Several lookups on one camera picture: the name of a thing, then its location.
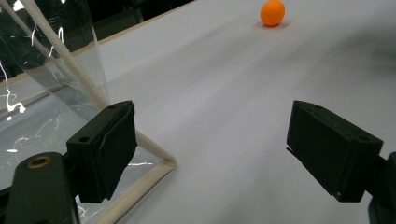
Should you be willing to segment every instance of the clear plastic sheet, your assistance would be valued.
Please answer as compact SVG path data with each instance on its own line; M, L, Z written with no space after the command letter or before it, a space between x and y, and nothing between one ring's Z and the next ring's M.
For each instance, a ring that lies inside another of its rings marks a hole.
M0 0L0 189L11 186L19 162L65 153L65 142L108 105L96 44L83 0ZM116 221L175 166L136 136L140 147L112 199L78 202L83 223Z

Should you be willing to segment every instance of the table surface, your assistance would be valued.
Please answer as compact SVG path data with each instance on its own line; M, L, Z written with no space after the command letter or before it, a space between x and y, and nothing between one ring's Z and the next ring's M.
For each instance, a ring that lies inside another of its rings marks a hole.
M175 171L120 223L369 223L285 149L293 100L322 105L395 150L396 2L196 0L100 47L111 102Z

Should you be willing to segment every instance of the white tabletop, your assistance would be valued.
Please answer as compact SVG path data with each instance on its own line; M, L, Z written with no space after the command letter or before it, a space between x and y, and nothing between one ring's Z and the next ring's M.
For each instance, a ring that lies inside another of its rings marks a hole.
M101 46L113 103L178 161L120 223L369 223L285 148L293 100L322 105L396 150L396 2L196 0Z

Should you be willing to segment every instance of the ping pong ball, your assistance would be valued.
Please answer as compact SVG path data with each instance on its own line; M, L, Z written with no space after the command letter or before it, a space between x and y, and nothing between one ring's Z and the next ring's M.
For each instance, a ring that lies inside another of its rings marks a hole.
M278 26L285 16L285 6L279 0L270 0L262 6L260 16L264 25Z

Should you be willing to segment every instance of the white table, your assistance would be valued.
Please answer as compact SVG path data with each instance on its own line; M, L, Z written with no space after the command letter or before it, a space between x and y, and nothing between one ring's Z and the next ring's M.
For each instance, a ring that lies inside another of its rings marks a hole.
M285 149L293 100L322 105L396 149L396 2L197 0L101 46L111 101L178 167L120 223L368 223Z

